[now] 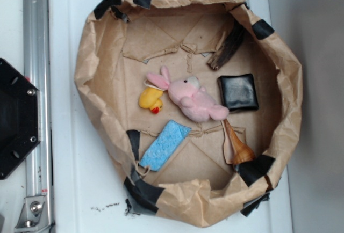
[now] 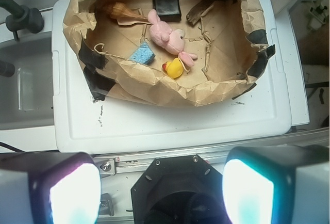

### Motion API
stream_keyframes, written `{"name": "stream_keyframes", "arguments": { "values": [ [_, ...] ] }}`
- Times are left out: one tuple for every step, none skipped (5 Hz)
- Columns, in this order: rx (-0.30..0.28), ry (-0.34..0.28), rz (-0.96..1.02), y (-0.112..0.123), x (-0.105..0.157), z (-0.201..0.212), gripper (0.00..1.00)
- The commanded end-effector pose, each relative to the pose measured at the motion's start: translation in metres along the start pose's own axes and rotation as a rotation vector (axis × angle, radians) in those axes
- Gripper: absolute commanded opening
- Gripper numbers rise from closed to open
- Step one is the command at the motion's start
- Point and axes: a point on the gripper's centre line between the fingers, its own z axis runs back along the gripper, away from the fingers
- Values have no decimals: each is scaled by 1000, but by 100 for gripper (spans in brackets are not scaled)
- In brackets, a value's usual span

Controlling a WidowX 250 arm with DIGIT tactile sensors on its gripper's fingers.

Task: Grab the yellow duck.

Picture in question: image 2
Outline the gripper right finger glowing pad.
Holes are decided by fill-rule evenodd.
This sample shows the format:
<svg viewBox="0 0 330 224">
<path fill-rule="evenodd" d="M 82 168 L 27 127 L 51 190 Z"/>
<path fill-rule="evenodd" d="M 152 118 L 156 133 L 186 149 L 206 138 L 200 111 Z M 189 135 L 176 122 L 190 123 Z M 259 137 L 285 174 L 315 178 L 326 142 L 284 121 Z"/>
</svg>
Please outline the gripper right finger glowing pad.
<svg viewBox="0 0 330 224">
<path fill-rule="evenodd" d="M 329 223 L 329 148 L 235 147 L 222 192 L 232 223 Z"/>
</svg>

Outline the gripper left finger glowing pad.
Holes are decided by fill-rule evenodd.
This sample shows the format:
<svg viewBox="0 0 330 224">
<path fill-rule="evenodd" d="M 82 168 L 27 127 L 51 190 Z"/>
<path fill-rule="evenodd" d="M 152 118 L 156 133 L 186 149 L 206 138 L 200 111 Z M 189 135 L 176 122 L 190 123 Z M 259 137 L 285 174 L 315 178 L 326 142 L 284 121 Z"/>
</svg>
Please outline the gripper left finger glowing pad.
<svg viewBox="0 0 330 224">
<path fill-rule="evenodd" d="M 1 223 L 95 223 L 100 199 L 87 153 L 1 154 Z"/>
</svg>

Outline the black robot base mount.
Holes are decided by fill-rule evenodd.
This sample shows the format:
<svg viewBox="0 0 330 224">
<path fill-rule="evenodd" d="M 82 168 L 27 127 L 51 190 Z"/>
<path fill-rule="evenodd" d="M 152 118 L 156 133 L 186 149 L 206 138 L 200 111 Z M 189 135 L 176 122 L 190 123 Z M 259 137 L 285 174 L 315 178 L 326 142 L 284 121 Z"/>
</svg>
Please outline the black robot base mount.
<svg viewBox="0 0 330 224">
<path fill-rule="evenodd" d="M 131 188 L 135 223 L 230 223 L 222 174 L 198 155 L 157 158 Z"/>
</svg>

